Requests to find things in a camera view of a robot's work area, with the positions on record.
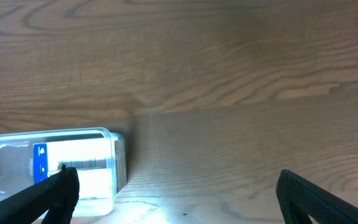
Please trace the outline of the blue fever patch box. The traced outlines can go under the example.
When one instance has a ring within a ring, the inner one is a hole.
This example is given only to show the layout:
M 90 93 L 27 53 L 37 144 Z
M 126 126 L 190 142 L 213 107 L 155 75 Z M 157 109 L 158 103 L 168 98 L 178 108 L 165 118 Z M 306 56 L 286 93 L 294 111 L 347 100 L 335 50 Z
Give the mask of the blue fever patch box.
M 33 152 L 35 183 L 59 172 L 62 166 L 81 172 L 110 170 L 115 164 L 111 142 L 105 138 L 35 143 Z

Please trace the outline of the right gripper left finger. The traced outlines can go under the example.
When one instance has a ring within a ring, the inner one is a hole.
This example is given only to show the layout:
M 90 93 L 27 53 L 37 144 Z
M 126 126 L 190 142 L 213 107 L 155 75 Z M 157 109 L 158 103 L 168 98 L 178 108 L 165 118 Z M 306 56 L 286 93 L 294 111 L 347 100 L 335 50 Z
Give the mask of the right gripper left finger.
M 80 183 L 74 167 L 60 172 L 0 201 L 0 223 L 70 223 L 79 199 Z

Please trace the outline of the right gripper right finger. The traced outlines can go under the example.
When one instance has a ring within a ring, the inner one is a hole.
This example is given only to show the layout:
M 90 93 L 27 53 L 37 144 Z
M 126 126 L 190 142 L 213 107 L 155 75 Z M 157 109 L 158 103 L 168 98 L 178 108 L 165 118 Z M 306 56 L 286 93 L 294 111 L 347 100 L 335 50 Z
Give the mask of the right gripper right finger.
M 280 173 L 276 194 L 286 224 L 358 223 L 357 207 L 288 169 Z

